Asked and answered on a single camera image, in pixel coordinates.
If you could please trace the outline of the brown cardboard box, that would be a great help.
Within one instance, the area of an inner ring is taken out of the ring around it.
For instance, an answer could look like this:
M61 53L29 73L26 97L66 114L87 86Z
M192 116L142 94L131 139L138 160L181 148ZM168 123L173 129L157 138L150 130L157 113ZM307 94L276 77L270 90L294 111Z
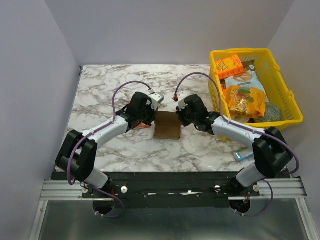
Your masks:
M155 139L179 140L181 138L181 122L176 113L158 111L154 122L153 137Z

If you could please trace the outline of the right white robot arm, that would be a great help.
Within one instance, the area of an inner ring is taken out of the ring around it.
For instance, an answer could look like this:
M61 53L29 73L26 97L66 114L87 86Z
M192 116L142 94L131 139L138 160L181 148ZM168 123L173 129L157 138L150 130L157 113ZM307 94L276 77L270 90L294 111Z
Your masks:
M174 100L178 102L176 114L183 126L193 124L198 131L226 137L253 151L254 163L240 170L230 181L230 191L236 196L243 195L255 182L275 178L293 158L281 132L275 127L256 128L218 112L209 112L196 94L180 92Z

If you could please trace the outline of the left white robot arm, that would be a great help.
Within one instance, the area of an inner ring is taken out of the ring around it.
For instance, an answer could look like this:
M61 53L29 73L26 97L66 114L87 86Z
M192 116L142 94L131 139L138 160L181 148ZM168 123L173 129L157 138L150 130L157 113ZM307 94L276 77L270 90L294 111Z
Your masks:
M115 113L115 119L84 132L70 131L56 157L55 166L65 171L70 180L90 184L99 197L107 197L111 191L110 178L94 167L97 150L141 123L150 126L163 100L160 93L135 92L131 101Z

